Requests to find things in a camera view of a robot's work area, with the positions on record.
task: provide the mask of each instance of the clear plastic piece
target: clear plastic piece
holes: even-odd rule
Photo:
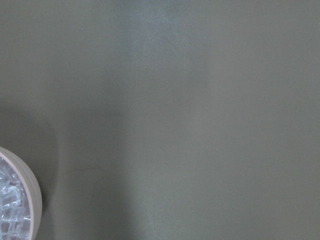
[[[28,240],[30,208],[26,190],[12,167],[0,157],[0,239]]]

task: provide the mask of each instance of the round container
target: round container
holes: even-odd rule
[[[0,211],[0,239],[35,239],[42,215],[38,181],[18,156],[3,147],[0,147]]]

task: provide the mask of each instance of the gray background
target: gray background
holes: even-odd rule
[[[0,3],[37,240],[320,239],[320,1]]]

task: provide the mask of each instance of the white container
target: white container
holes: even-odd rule
[[[34,240],[42,215],[42,197],[38,181],[25,162],[11,151],[0,147],[0,158],[15,171],[24,187],[30,209],[30,230],[27,239]]]

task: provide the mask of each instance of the ice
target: ice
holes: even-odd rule
[[[28,240],[31,218],[24,186],[10,165],[0,157],[0,239]]]

